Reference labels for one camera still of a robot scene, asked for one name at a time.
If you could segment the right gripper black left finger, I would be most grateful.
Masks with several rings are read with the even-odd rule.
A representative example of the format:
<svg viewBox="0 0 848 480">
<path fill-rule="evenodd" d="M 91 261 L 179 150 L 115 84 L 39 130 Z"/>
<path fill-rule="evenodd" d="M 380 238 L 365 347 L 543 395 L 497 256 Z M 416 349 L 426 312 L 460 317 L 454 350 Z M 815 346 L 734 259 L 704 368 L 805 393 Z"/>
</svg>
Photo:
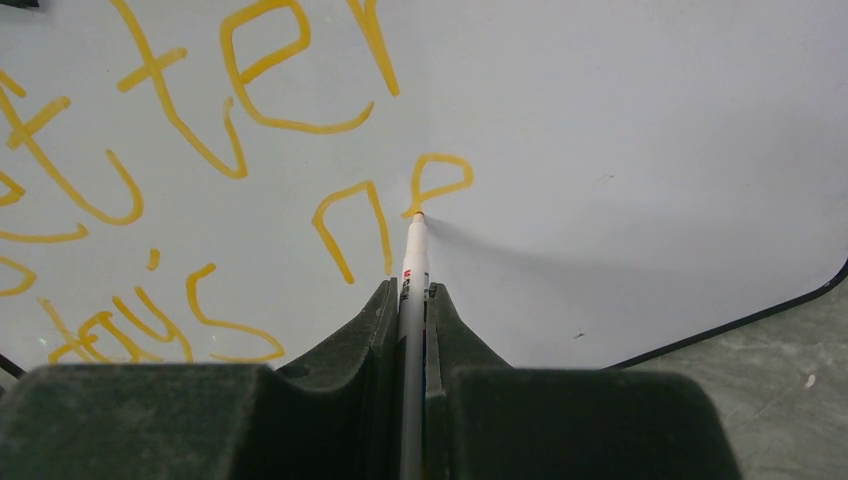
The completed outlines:
<svg viewBox="0 0 848 480">
<path fill-rule="evenodd" d="M 44 366 L 1 399 L 5 479 L 386 479 L 397 283 L 264 364 Z"/>
</svg>

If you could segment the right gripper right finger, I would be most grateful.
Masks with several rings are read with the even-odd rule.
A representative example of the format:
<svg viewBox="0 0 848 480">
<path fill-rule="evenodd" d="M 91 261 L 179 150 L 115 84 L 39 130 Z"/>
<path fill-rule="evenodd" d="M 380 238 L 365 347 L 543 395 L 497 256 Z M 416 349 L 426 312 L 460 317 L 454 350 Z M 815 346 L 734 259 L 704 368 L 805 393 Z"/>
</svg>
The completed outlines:
<svg viewBox="0 0 848 480">
<path fill-rule="evenodd" d="M 713 402 L 686 376 L 513 367 L 439 283 L 426 341 L 428 479 L 741 477 Z"/>
</svg>

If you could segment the white marker pen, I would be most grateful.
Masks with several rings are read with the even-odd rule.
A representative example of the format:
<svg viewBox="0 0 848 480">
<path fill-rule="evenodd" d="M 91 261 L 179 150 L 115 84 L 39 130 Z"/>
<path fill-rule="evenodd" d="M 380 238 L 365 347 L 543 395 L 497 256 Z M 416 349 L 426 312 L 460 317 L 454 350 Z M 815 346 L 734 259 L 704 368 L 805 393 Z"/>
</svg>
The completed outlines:
<svg viewBox="0 0 848 480">
<path fill-rule="evenodd" d="M 422 404 L 425 385 L 426 297 L 429 288 L 427 226 L 417 212 L 407 232 L 399 298 L 399 340 L 404 344 L 400 479 L 422 477 Z"/>
</svg>

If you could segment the white whiteboard black frame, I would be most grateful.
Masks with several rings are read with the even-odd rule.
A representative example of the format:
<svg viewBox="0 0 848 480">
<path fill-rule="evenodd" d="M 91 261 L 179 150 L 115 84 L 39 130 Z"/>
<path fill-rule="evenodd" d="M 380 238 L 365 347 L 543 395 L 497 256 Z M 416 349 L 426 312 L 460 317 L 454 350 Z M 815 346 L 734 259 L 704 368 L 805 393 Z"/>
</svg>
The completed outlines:
<svg viewBox="0 0 848 480">
<path fill-rule="evenodd" d="M 1 11 L 1 352 L 274 364 L 402 274 L 606 367 L 847 260 L 843 1 Z"/>
</svg>

